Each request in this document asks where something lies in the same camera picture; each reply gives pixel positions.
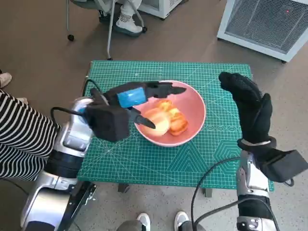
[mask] foot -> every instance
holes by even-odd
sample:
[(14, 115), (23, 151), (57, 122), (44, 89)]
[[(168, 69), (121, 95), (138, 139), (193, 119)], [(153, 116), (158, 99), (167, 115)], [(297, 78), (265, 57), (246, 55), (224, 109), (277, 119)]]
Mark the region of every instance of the foot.
[(141, 222), (142, 225), (145, 226), (146, 231), (150, 231), (151, 229), (151, 221), (149, 215), (146, 213), (141, 213), (138, 217), (137, 220)]
[(121, 14), (115, 23), (115, 30), (130, 36), (139, 36), (142, 32), (141, 26), (136, 26), (131, 16)]
[(3, 73), (0, 75), (0, 88), (5, 87), (12, 80), (12, 76), (9, 73)]
[(174, 219), (174, 231), (178, 231), (179, 227), (186, 221), (189, 221), (188, 215), (183, 211), (178, 212)]
[(24, 104), (28, 105), (28, 99), (27, 98), (17, 98), (19, 101), (23, 102)]

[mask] black glove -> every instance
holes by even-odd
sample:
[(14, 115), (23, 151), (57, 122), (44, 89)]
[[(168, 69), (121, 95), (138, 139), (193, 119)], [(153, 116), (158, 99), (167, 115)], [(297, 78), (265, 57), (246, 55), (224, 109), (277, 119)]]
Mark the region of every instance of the black glove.
[(229, 91), (236, 102), (243, 139), (250, 143), (270, 140), (269, 128), (272, 114), (270, 95), (259, 91), (257, 85), (240, 74), (222, 72), (221, 88)]

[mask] bread roll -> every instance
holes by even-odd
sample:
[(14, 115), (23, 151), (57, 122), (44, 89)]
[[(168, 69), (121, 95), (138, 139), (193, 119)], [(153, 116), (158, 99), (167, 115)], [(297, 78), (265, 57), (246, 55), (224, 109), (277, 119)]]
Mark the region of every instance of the bread roll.
[(188, 121), (185, 115), (176, 108), (171, 100), (159, 100), (156, 104), (158, 108), (168, 113), (170, 118), (169, 133), (178, 136), (188, 128)]
[(152, 129), (142, 125), (141, 129), (147, 135), (163, 136), (170, 128), (170, 118), (168, 114), (159, 108), (153, 108), (146, 111), (143, 114), (143, 117), (151, 120), (156, 126), (155, 129)]

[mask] black cable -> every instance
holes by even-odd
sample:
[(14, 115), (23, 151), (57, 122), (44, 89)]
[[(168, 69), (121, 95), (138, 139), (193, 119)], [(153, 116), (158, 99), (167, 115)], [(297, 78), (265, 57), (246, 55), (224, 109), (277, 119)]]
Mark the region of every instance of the black cable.
[(200, 221), (202, 221), (204, 218), (206, 218), (206, 217), (208, 217), (208, 216), (210, 216), (210, 215), (213, 215), (213, 214), (218, 213), (218, 212), (220, 212), (220, 211), (222, 211), (222, 210), (225, 210), (225, 209), (231, 208), (231, 207), (233, 207), (233, 206), (236, 206), (236, 205), (238, 205), (238, 204), (240, 204), (240, 203), (242, 203), (242, 202), (244, 202), (244, 201), (251, 201), (251, 200), (260, 201), (260, 202), (262, 202), (262, 203), (265, 205), (265, 207), (268, 209), (268, 211), (270, 212), (270, 214), (271, 214), (272, 217), (273, 217), (273, 221), (274, 221), (274, 224), (275, 224), (275, 227), (276, 227), (276, 231), (280, 231), (279, 226), (278, 226), (277, 219), (276, 219), (276, 217), (274, 216), (274, 213), (273, 213), (272, 209), (270, 208), (270, 206), (269, 206), (268, 204), (266, 204), (264, 201), (262, 201), (261, 199), (259, 199), (259, 198), (254, 198), (254, 197), (245, 198), (245, 199), (242, 199), (242, 200), (234, 201), (234, 202), (232, 202), (232, 203), (230, 203), (230, 204), (228, 204), (228, 205), (225, 205), (225, 206), (222, 206), (222, 207), (213, 209), (212, 211), (209, 211), (209, 212), (207, 212), (207, 213), (204, 213), (203, 215), (201, 215), (201, 216), (196, 220), (196, 222), (194, 223), (193, 227), (196, 227), (196, 226), (199, 224)]
[[(7, 181), (13, 185), (15, 185), (17, 188), (19, 188), (21, 191), (24, 192), (24, 194), (26, 194), (27, 196), (29, 195), (29, 193), (27, 193), (26, 190), (24, 190), (21, 186), (19, 186), (18, 184), (16, 184), (15, 182), (11, 181), (11, 180), (8, 180), (8, 179), (5, 179), (5, 178), (0, 178), (0, 180), (4, 180), (4, 181)], [(73, 224), (78, 228), (79, 231), (81, 231), (81, 228), (77, 225), (77, 223), (75, 221), (73, 221)]]
[(77, 229), (78, 229), (79, 231), (81, 231), (81, 228), (77, 225), (76, 222), (73, 221), (73, 224), (77, 227)]
[(97, 90), (98, 90), (100, 93), (102, 93), (102, 90), (101, 90), (100, 87), (97, 85), (97, 83), (96, 83), (94, 80), (88, 78), (88, 79), (85, 81), (85, 84), (83, 85), (82, 96), (85, 96), (86, 90), (87, 90), (87, 85), (88, 85), (89, 82), (93, 83), (93, 85), (97, 88)]
[(74, 111), (74, 110), (71, 110), (71, 109), (66, 109), (66, 108), (63, 108), (63, 107), (53, 107), (51, 110), (50, 110), (50, 116), (51, 116), (51, 120), (53, 121), (53, 123), (57, 123), (55, 118), (54, 118), (54, 111), (61, 111), (61, 112), (66, 112), (66, 113), (69, 113), (69, 114), (73, 114), (73, 115), (79, 115), (79, 116), (82, 116), (83, 114), (81, 112), (77, 112), (77, 111)]
[(191, 203), (191, 217), (192, 217), (192, 229), (193, 231), (196, 231), (196, 226), (194, 225), (194, 220), (193, 220), (193, 204), (194, 204), (194, 200), (196, 198), (196, 195), (197, 195), (197, 191), (198, 189), (200, 188), (203, 180), (207, 177), (207, 175), (213, 171), (214, 168), (216, 168), (218, 165), (221, 165), (223, 163), (226, 163), (226, 162), (229, 162), (229, 161), (234, 161), (234, 160), (239, 160), (240, 158), (239, 157), (233, 157), (233, 158), (229, 158), (229, 159), (225, 159), (225, 160), (221, 160), (219, 162), (217, 162), (216, 164), (214, 164), (201, 178), (201, 180), (199, 181), (199, 183), (197, 184), (197, 187), (193, 193), (193, 197), (192, 197), (192, 203)]
[(11, 184), (15, 185), (17, 188), (19, 188), (21, 191), (23, 191), (23, 193), (24, 193), (24, 194), (26, 194), (27, 196), (29, 195), (29, 194), (27, 193), (27, 191), (26, 191), (26, 190), (24, 190), (21, 186), (19, 186), (19, 185), (18, 185), (18, 184), (16, 184), (15, 182), (13, 182), (13, 181), (11, 181), (11, 180), (8, 180), (8, 179), (5, 179), (5, 178), (0, 178), (0, 180), (3, 180), (3, 181), (6, 181), (6, 182), (9, 182), (9, 183), (11, 183)]

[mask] green cutting mat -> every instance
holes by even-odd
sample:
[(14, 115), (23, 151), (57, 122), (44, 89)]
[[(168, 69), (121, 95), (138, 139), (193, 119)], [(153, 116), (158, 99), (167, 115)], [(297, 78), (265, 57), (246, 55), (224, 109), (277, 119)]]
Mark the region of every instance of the green cutting mat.
[[(103, 91), (130, 81), (178, 80), (193, 86), (205, 101), (206, 119), (199, 134), (179, 147), (156, 146), (139, 134), (133, 124), (126, 140), (110, 143), (93, 138), (79, 179), (195, 187), (214, 163), (239, 156), (238, 112), (231, 94), (220, 88), (218, 76), (222, 71), (251, 78), (250, 68), (245, 64), (93, 61), (89, 78)], [(237, 167), (237, 161), (220, 165), (202, 187), (235, 189)]]

